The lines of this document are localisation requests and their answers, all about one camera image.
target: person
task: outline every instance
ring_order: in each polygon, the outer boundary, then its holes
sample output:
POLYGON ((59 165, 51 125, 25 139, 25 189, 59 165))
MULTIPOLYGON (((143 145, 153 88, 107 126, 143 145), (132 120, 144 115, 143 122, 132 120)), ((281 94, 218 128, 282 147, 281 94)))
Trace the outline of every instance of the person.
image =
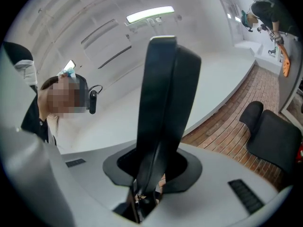
POLYGON ((254 0, 248 12, 241 11, 241 22, 249 31, 258 27, 259 20, 272 30, 277 44, 284 44, 280 32, 301 37, 299 28, 278 0, 254 0))
POLYGON ((62 73, 46 80, 40 90, 37 90, 36 69, 31 52, 11 42, 3 42, 3 47, 14 68, 36 93, 21 128, 36 134, 44 143, 57 145, 56 138, 48 126, 47 117, 53 115, 56 118, 57 131, 59 118, 65 113, 79 113, 86 109, 88 86, 85 78, 75 74, 76 79, 72 79, 68 73, 62 73))

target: light fixture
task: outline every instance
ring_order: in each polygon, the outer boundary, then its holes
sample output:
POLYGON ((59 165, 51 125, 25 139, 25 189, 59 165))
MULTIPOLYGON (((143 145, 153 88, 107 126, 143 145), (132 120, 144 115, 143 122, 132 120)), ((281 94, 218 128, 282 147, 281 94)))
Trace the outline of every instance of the light fixture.
POLYGON ((165 7, 153 8, 153 9, 148 9, 148 10, 144 10, 141 12, 137 12, 137 13, 128 15, 126 17, 126 19, 131 24, 142 18, 152 17, 155 15, 165 14, 165 13, 173 13, 174 11, 175 10, 173 9, 172 6, 165 6, 165 7))
POLYGON ((76 66, 76 64, 72 61, 72 60, 70 60, 67 64, 66 64, 66 66, 64 67, 64 69, 63 70, 67 70, 68 68, 75 68, 75 66, 76 66))

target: black shirt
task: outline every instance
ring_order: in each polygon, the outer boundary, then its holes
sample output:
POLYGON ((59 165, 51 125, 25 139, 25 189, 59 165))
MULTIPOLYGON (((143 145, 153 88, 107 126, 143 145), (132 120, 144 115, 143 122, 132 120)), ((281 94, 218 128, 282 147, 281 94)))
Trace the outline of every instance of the black shirt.
POLYGON ((37 88, 36 86, 30 86, 35 92, 36 96, 30 105, 24 120, 21 124, 21 128, 23 130, 32 132, 36 134, 38 137, 40 137, 44 143, 48 143, 48 124, 47 120, 42 121, 39 118, 39 108, 38 108, 38 94, 37 94, 37 88))
POLYGON ((279 31, 289 33, 297 37, 301 37, 301 33, 296 23, 278 1, 273 7, 269 2, 255 2, 251 6, 251 11, 271 30, 273 29, 273 22, 279 21, 279 31))

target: chair seat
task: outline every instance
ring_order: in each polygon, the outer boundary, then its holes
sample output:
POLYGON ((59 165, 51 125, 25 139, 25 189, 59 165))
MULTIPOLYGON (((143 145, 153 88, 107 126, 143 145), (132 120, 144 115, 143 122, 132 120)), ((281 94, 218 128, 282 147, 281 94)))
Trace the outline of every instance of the chair seat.
POLYGON ((265 110, 247 143, 247 150, 291 175, 301 140, 297 127, 265 110))

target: wooden floor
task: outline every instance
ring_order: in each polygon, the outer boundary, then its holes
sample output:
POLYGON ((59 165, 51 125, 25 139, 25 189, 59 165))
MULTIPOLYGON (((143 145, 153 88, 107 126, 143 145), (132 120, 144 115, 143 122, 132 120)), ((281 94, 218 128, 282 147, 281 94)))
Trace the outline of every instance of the wooden floor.
MULTIPOLYGON (((278 114, 278 90, 276 75, 254 66, 230 100, 207 121, 183 137, 181 142, 227 155, 281 190, 283 173, 278 167, 247 151, 246 142, 250 132, 246 125, 239 122, 243 110, 252 101, 261 101, 264 109, 278 114)), ((160 182, 160 186, 164 183, 165 179, 160 182)))

